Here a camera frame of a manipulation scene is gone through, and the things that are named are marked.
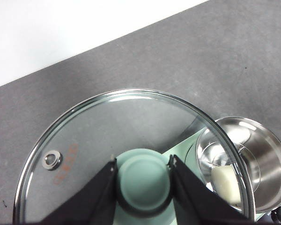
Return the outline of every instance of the green lid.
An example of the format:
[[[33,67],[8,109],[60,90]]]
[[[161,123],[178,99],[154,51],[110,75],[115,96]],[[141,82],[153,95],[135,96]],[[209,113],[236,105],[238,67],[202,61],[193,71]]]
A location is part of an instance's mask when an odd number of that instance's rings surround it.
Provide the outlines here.
[[[170,203],[168,159],[148,149],[134,149],[118,158],[118,201],[128,212],[150,217]]]

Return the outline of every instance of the white wall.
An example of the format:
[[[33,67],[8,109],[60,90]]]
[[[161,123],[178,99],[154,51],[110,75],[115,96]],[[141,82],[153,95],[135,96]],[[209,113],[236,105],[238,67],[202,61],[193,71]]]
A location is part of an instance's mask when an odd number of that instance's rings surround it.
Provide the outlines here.
[[[0,0],[0,86],[206,0]]]

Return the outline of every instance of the white object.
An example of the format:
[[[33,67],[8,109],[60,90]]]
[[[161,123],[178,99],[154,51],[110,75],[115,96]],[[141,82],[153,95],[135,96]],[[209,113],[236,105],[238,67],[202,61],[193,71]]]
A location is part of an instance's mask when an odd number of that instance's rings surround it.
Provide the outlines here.
[[[241,202],[238,182],[232,165],[213,168],[211,180],[216,192],[222,199],[231,205]]]

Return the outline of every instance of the gray table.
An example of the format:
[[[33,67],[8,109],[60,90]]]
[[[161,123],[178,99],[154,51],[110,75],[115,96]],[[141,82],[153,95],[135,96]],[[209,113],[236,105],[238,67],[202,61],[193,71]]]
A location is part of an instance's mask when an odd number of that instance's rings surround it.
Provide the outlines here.
[[[257,120],[281,140],[281,0],[211,0],[0,87],[0,223],[12,221],[42,132],[76,103],[131,87],[172,93],[214,119]]]

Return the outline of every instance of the glass lid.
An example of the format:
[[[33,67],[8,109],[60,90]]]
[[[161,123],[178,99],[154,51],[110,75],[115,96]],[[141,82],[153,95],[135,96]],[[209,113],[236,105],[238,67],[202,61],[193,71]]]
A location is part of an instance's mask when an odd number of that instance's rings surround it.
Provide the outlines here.
[[[20,177],[14,223],[41,221],[81,190],[111,156],[134,149],[153,150],[167,159],[176,154],[211,191],[254,219],[246,168],[223,130],[176,96],[128,89],[79,103],[44,132]]]

